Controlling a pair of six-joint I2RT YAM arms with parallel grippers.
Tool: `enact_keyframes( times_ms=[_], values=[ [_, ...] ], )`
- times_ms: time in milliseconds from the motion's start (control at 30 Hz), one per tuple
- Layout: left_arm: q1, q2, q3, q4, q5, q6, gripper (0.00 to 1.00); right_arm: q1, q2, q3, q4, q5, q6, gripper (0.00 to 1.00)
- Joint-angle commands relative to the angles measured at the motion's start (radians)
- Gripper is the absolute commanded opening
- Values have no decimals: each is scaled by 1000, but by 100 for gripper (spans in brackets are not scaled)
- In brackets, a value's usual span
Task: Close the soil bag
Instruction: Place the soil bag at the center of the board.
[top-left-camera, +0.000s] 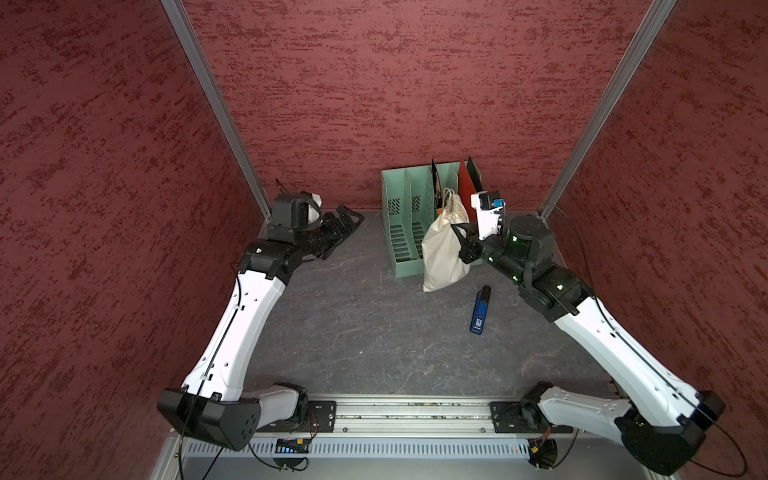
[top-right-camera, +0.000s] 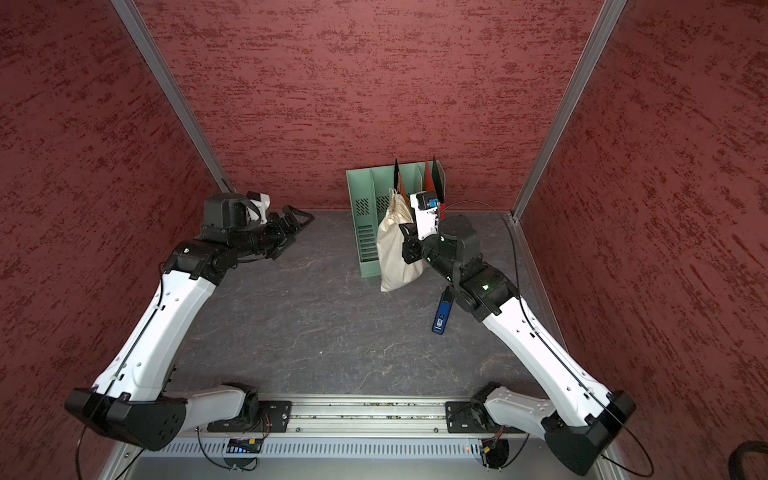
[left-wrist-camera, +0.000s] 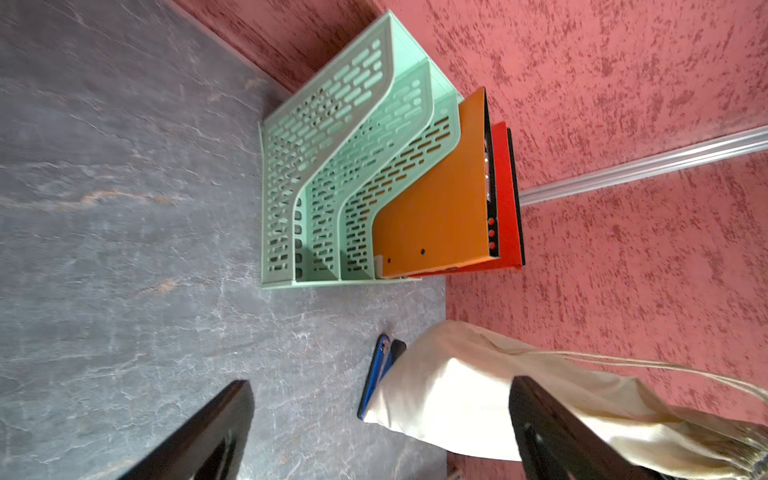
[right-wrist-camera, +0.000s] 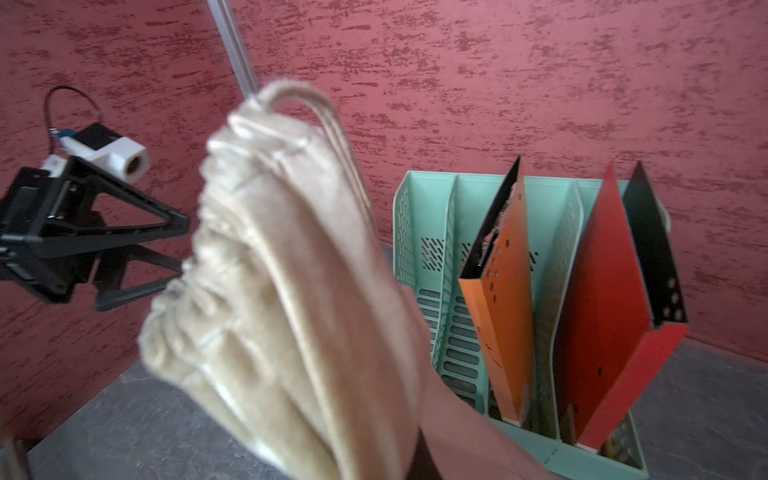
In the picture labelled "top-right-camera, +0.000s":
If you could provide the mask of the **beige cloth soil bag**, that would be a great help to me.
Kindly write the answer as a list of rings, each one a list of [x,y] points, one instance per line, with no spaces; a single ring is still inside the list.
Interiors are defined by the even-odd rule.
[[[395,189],[389,190],[389,204],[377,231],[377,255],[380,265],[380,290],[392,292],[418,279],[427,264],[423,260],[407,264],[403,260],[402,247],[405,237],[401,224],[413,223],[409,206]]]

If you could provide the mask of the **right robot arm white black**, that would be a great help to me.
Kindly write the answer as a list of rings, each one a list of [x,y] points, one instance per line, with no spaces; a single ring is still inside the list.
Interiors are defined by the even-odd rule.
[[[543,399],[488,385],[483,411],[498,426],[545,441],[572,473],[586,475],[625,429],[636,404],[583,369],[532,313],[517,285],[483,259],[477,233],[461,215],[400,225],[402,257],[425,261],[444,277],[458,306],[496,335],[544,390]]]

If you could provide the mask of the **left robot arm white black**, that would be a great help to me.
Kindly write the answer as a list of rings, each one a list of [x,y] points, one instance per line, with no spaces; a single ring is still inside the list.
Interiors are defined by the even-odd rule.
[[[292,206],[269,206],[268,195],[255,192],[205,200],[199,234],[164,262],[157,291],[119,353],[91,387],[68,395],[69,414],[98,435],[149,451],[210,423],[245,431],[265,425],[256,390],[242,383],[186,397],[165,390],[194,319],[227,272],[277,259],[314,219]]]

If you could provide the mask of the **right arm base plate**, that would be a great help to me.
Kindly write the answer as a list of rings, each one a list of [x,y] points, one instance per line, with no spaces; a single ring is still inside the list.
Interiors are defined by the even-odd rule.
[[[447,431],[450,434],[482,434],[491,436],[521,434],[522,430],[495,423],[479,404],[471,401],[448,401],[444,404]]]

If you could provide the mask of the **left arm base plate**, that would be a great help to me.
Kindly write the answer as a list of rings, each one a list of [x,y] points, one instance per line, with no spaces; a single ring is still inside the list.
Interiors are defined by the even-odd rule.
[[[290,401],[259,401],[258,405],[244,406],[233,419],[209,423],[205,430],[210,433],[285,433],[291,419],[293,404]]]

